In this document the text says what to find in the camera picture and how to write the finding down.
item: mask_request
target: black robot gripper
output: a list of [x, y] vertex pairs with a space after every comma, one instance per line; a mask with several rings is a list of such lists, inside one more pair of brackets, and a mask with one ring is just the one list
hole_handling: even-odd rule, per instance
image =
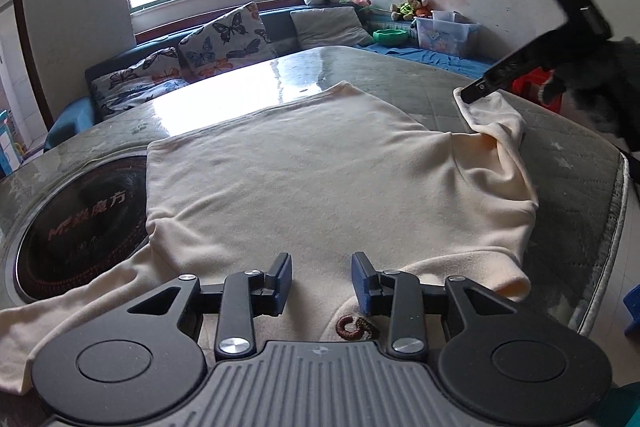
[[611, 38], [604, 15], [592, 0], [556, 0], [565, 14], [564, 23], [504, 57], [485, 71], [482, 78], [466, 86], [462, 101], [472, 103], [536, 68], [550, 71], [560, 64], [593, 55]]
[[[223, 284], [181, 275], [43, 347], [31, 377], [54, 414], [47, 426], [561, 426], [610, 388], [595, 344], [472, 280], [420, 284], [376, 271], [363, 252], [351, 279], [364, 315], [390, 317], [384, 350], [267, 341], [257, 353], [253, 317], [283, 312], [287, 253]], [[203, 314], [216, 313], [209, 370], [195, 341]], [[425, 314], [441, 315], [448, 340], [430, 361], [436, 375]]]

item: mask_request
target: blue sofa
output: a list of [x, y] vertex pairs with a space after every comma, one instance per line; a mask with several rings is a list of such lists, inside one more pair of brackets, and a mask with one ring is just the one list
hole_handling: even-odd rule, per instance
[[[362, 6], [358, 6], [356, 4], [340, 3], [315, 7], [327, 8], [338, 6], [353, 6], [360, 17], [361, 22], [363, 24], [366, 23], [364, 13], [361, 13]], [[289, 8], [260, 12], [260, 17], [264, 23], [265, 29], [267, 30], [267, 34], [276, 49], [278, 57], [300, 51], [300, 45], [296, 36], [296, 27], [293, 24], [290, 12], [292, 10], [302, 10], [306, 8], [313, 8], [313, 6], [293, 6]], [[113, 71], [129, 68], [143, 58], [148, 57], [154, 51], [172, 46], [177, 47], [178, 43], [197, 27], [199, 26], [194, 26], [193, 28], [172, 33], [153, 41], [144, 42], [143, 44], [137, 45], [135, 48], [109, 58], [108, 60], [100, 62], [99, 64], [87, 69], [84, 72], [84, 79], [89, 87], [89, 92], [91, 92], [92, 80], [95, 80], [105, 74], [113, 73]], [[60, 145], [72, 136], [80, 134], [82, 131], [91, 128], [99, 121], [100, 114], [97, 111], [95, 100], [93, 100], [90, 95], [74, 100], [64, 108], [56, 122], [53, 124], [53, 127], [49, 130], [44, 150], [47, 151]]]

